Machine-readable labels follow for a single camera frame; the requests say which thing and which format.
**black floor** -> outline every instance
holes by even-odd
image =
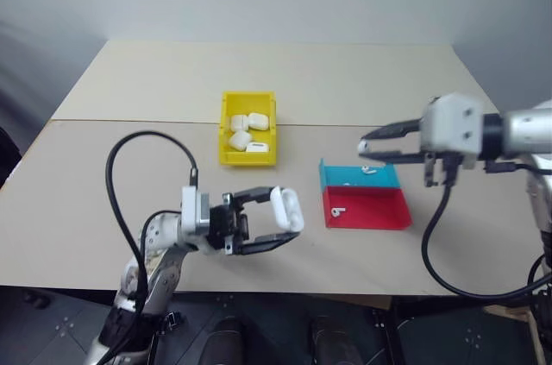
[[[109,310],[108,306],[51,293],[52,304],[36,310],[22,290],[0,287],[0,364],[79,364]],[[370,310],[293,294],[215,293],[176,295],[171,310],[185,324],[161,338],[156,364],[198,361],[215,324],[227,316],[247,326],[248,362],[311,364],[311,318],[339,318],[366,364],[384,365],[386,355]],[[409,365],[536,364],[527,324],[467,309],[398,323]]]

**robotic arm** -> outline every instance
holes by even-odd
[[[444,185],[452,187],[458,167],[474,169],[483,160],[487,173],[506,173],[518,169],[530,172],[528,193],[541,231],[545,272],[552,267],[552,101],[535,109],[499,114],[483,114],[476,99],[452,93],[434,98],[421,119],[392,123],[376,129],[361,139],[361,157],[393,164],[421,163],[424,184],[436,186],[435,164],[442,160],[446,173]],[[374,152],[369,142],[403,137],[420,132],[420,149],[416,153],[400,151]],[[496,161],[518,158],[524,163]]]
[[[116,151],[137,134],[158,135],[176,143],[173,138],[157,132],[136,133],[123,138],[112,150],[113,156],[110,155],[108,159],[108,192],[112,191],[110,171]],[[303,229],[304,220],[298,196],[292,189],[276,186],[228,192],[223,194],[220,205],[211,207],[209,194],[200,193],[197,188],[197,168],[193,159],[191,162],[192,185],[182,189],[181,210],[158,211],[150,216],[142,229],[139,255],[145,266],[147,284],[141,282],[140,261],[135,256],[123,271],[121,288],[116,293],[101,333],[92,343],[85,365],[146,363],[152,349],[155,349],[154,337],[160,330],[167,306],[180,280],[182,262],[188,253],[262,253],[286,244]],[[110,200],[117,217],[120,211],[114,194],[110,195]],[[277,225],[285,232],[259,236],[249,241],[248,217],[243,212],[244,205],[267,201],[272,204]],[[117,220],[126,228],[119,217]]]

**table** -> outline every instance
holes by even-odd
[[[184,60],[196,52],[190,66]],[[296,70],[304,64],[307,74]],[[298,93],[303,87],[306,94]],[[218,164],[220,91],[233,89],[275,91],[276,167]],[[105,159],[124,135],[153,129],[196,155],[200,188],[213,205],[223,192],[282,185],[297,190],[305,218],[304,233],[271,253],[188,255],[179,290],[448,294],[421,260],[421,235],[442,190],[423,187],[420,166],[397,167],[413,225],[390,232],[327,230],[317,165],[321,158],[328,165],[365,164],[355,149],[367,126],[418,116],[431,94],[453,89],[483,98],[493,110],[450,47],[111,41],[0,190],[0,284],[118,288],[130,250],[105,193]],[[414,150],[417,137],[381,143],[389,147]],[[121,151],[116,192],[136,235],[153,211],[179,208],[188,165],[173,145],[155,138]],[[247,213],[252,236],[278,231],[270,205],[249,205]],[[430,256],[457,286],[498,293],[525,282],[540,247],[522,173],[461,171]]]

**cable connector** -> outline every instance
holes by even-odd
[[[458,177],[458,168],[463,161],[463,156],[457,153],[446,154],[442,157],[442,170],[445,172],[445,186],[453,186]]]
[[[190,186],[198,186],[199,171],[196,167],[190,170]]]
[[[519,169],[518,164],[516,164],[516,162],[512,160],[505,161],[505,162],[497,162],[495,160],[485,161],[486,173],[513,173],[518,169]]]

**blue tray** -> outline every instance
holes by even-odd
[[[320,186],[378,186],[383,188],[400,188],[395,167],[387,164],[384,167],[369,167],[365,173],[363,167],[330,167],[320,160]]]

